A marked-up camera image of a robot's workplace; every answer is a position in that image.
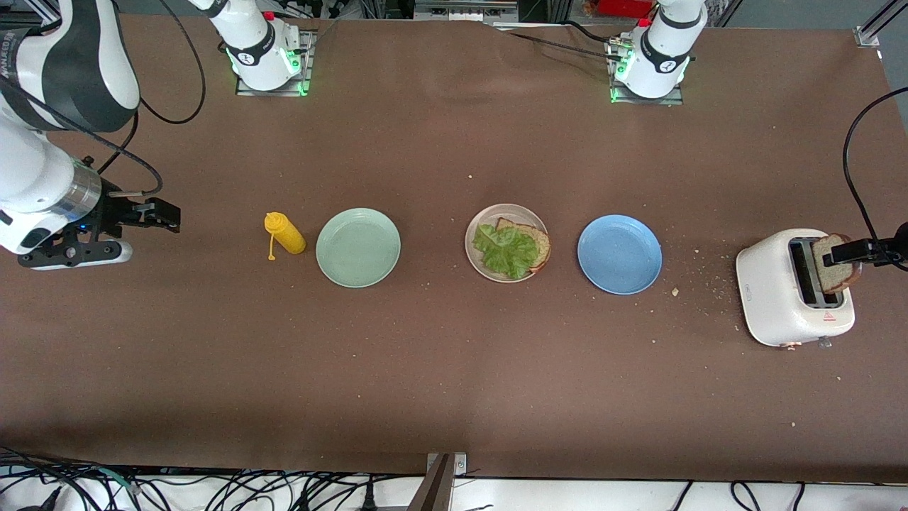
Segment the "brown bread slice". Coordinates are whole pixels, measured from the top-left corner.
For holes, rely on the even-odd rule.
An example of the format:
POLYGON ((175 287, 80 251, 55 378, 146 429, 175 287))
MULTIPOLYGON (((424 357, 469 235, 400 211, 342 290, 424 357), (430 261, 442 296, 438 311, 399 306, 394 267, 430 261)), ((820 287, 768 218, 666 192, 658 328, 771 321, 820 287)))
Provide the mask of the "brown bread slice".
POLYGON ((537 229, 535 226, 532 226, 532 224, 512 222, 504 217, 499 217, 499 219, 497 219, 496 229, 516 229, 520 233, 524 233, 524 235, 531 237, 536 245, 536 259, 528 269, 531 274, 536 274, 547 265, 552 245, 548 234, 544 230, 537 229))
POLYGON ((816 275, 824 295, 841 293, 860 278, 863 271, 862 263, 826 265, 826 259, 824 259, 824 256, 831 256, 831 249, 834 246, 844 245, 851 241, 848 236, 830 233, 812 243, 816 275))

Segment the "yellow squeeze bottle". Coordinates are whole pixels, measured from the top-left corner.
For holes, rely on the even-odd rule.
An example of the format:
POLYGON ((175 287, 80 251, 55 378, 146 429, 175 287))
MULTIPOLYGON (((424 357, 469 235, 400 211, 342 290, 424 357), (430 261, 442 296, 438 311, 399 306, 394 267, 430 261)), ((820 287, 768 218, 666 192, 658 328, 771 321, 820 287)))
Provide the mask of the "yellow squeeze bottle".
POLYGON ((275 243, 292 255, 303 253, 307 243, 298 228, 283 213, 269 212, 264 217, 264 229, 270 235, 268 259, 275 260, 275 243))

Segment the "green lettuce leaf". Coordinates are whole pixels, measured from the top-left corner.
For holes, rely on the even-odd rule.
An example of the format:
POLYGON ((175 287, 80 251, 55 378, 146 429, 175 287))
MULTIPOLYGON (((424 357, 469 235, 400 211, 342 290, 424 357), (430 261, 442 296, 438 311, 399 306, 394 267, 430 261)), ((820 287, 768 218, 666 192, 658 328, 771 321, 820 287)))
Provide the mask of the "green lettuce leaf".
POLYGON ((496 229, 492 224, 480 224, 472 244, 487 270, 509 280, 524 278, 541 254, 536 240, 516 227, 496 229))

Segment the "mint green plate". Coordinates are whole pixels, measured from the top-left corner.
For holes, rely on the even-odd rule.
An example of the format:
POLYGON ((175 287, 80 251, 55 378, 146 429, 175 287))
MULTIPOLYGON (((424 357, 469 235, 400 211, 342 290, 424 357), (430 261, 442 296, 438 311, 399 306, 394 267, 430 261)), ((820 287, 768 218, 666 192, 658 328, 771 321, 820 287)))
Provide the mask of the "mint green plate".
POLYGON ((372 287, 398 264, 398 226, 372 208, 350 208, 332 217, 318 235, 316 261, 328 280, 346 288, 372 287))

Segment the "blue plate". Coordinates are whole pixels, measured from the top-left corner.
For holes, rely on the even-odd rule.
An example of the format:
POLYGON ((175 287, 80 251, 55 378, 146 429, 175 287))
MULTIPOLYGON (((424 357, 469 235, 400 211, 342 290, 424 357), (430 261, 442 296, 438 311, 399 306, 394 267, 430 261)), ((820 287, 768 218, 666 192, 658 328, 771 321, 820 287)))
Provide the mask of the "blue plate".
POLYGON ((654 284, 663 267, 655 234, 631 216, 601 216, 583 229, 577 261, 587 280, 613 295, 634 295, 654 284))

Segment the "beige plate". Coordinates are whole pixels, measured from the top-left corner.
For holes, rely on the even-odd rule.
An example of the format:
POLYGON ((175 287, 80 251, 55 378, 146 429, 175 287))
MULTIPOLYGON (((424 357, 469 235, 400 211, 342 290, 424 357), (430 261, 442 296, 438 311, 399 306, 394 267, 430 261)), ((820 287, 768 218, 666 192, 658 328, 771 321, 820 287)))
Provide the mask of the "beige plate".
POLYGON ((528 273, 524 278, 519 280, 509 280, 505 275, 495 274, 487 270, 481 262, 481 253, 474 249, 472 240, 476 228, 480 224, 492 224, 496 227, 497 219, 499 219, 499 217, 504 217, 512 222, 520 224, 532 224, 532 226, 544 230, 548 234, 547 227, 541 218, 536 216, 536 214, 528 208, 519 206, 518 204, 494 204, 494 206, 489 206, 481 210, 480 213, 477 213, 473 220, 468 224, 467 232, 465 233, 465 252, 467 253, 468 261, 477 272, 484 276, 484 278, 494 282, 521 282, 528 280, 535 274, 528 273))

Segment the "white toaster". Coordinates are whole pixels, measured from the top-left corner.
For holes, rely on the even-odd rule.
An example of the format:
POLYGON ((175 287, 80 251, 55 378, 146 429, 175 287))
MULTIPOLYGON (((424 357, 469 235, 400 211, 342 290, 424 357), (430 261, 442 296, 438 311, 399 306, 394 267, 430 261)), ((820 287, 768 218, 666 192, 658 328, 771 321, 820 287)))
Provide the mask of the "white toaster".
POLYGON ((813 243, 825 236, 816 229, 786 229, 737 255, 747 330, 760 344, 794 350, 852 329, 856 312, 850 291, 821 290, 813 243))

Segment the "aluminium corner profile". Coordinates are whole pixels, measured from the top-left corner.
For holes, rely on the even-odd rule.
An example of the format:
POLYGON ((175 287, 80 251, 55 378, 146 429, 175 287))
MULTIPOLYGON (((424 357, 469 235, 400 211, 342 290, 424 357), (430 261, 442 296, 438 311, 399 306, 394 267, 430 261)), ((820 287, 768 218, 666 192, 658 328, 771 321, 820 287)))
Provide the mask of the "aluminium corner profile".
POLYGON ((906 12, 908 0, 886 0, 863 25, 854 28, 854 39, 859 48, 878 48, 882 30, 900 14, 906 12))

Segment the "red background object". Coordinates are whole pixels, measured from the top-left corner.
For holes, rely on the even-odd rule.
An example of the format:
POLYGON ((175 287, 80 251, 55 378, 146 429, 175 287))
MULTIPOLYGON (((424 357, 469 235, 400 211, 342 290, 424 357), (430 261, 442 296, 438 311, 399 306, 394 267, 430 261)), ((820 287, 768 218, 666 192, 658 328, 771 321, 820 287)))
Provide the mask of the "red background object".
POLYGON ((586 14, 642 19, 650 16, 655 0, 583 0, 586 14))

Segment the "grey metal background device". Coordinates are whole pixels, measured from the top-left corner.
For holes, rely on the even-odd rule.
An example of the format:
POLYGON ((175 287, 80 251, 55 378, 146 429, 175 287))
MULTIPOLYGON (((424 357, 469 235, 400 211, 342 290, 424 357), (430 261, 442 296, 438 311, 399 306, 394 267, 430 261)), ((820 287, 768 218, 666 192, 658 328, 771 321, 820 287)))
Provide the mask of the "grey metal background device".
POLYGON ((518 0, 413 0, 415 21, 519 22, 518 0))

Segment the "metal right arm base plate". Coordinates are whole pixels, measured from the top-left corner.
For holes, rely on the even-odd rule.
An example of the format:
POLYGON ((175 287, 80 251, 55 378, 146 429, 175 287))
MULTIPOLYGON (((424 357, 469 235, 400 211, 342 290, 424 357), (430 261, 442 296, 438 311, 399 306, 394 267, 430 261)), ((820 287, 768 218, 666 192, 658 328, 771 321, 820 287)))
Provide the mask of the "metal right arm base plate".
POLYGON ((311 87, 318 33, 289 27, 283 43, 264 56, 251 71, 237 72, 236 94, 250 97, 305 97, 311 87))

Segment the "metal table edge bracket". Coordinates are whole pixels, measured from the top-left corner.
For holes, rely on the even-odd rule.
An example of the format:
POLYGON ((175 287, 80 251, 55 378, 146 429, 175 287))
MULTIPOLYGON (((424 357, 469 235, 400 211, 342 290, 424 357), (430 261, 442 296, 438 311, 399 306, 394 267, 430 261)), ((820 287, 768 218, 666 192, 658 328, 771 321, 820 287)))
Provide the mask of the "metal table edge bracket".
POLYGON ((429 456, 427 473, 406 511, 450 511, 455 476, 465 475, 466 453, 429 456))

